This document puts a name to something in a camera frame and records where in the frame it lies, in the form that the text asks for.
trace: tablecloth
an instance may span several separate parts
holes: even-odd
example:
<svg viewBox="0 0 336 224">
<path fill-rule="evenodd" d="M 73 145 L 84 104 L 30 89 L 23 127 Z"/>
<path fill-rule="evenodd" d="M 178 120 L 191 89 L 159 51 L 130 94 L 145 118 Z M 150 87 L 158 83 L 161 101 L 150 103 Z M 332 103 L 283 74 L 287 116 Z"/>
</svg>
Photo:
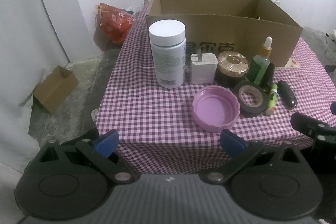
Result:
<svg viewBox="0 0 336 224">
<path fill-rule="evenodd" d="M 97 115 L 99 133 L 118 130 L 117 153 L 140 173 L 190 173 L 220 166 L 229 156 L 220 148 L 219 134 L 202 130 L 191 114 L 194 95 L 206 85 L 191 84 L 189 67 L 186 81 L 179 88 L 168 90 L 156 82 L 146 13 L 147 7 L 130 30 L 112 71 Z M 266 145 L 290 140 L 303 149 L 311 145 L 311 139 L 292 129 L 290 117 L 294 112 L 336 126 L 330 112 L 336 88 L 303 39 L 298 41 L 292 58 L 300 69 L 277 68 L 274 82 L 285 80 L 291 86 L 297 107 L 289 111 L 278 99 L 273 116 L 239 117 L 232 132 Z"/>
</svg>

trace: orange bag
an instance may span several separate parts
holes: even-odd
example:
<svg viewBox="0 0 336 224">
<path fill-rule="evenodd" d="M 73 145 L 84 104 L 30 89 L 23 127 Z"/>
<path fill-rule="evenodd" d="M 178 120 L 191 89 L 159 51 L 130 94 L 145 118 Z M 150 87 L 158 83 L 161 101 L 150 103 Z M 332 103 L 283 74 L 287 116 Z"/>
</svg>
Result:
<svg viewBox="0 0 336 224">
<path fill-rule="evenodd" d="M 116 7 L 100 3 L 96 5 L 100 14 L 100 28 L 113 43 L 122 44 L 131 29 L 135 18 Z"/>
</svg>

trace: barcode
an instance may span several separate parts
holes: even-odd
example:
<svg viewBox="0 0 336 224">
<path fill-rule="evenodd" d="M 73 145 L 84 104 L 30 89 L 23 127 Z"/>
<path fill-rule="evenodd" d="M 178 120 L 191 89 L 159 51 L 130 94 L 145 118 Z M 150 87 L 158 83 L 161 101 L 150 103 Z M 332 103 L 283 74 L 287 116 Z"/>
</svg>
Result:
<svg viewBox="0 0 336 224">
<path fill-rule="evenodd" d="M 160 79 L 160 82 L 161 82 L 161 84 L 164 84 L 164 85 L 176 85 L 175 80 L 169 81 L 169 80 Z"/>
</svg>

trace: gray ribbed surface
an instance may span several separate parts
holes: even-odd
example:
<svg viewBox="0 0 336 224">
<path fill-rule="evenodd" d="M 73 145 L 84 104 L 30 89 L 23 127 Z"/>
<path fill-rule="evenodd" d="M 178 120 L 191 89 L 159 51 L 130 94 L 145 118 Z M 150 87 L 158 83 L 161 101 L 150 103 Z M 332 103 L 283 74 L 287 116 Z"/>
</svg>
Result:
<svg viewBox="0 0 336 224">
<path fill-rule="evenodd" d="M 47 222 L 28 217 L 22 224 L 288 224 L 255 217 L 238 207 L 224 187 L 198 175 L 142 175 L 117 186 L 96 211 L 77 220 Z M 311 218 L 293 224 L 317 224 Z"/>
</svg>

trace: cardboard box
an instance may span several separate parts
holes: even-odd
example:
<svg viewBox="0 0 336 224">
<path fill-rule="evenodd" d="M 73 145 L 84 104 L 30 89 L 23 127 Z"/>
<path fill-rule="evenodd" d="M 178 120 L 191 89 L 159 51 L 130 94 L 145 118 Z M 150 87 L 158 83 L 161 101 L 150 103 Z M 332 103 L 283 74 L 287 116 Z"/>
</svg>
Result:
<svg viewBox="0 0 336 224">
<path fill-rule="evenodd" d="M 36 87 L 33 95 L 53 114 L 77 85 L 78 80 L 73 72 L 58 66 Z"/>
<path fill-rule="evenodd" d="M 270 36 L 271 62 L 283 67 L 302 33 L 302 28 L 271 0 L 151 0 L 150 6 L 148 27 L 162 19 L 185 24 L 189 56 L 200 47 L 202 52 L 216 55 L 236 51 L 251 61 Z"/>
</svg>

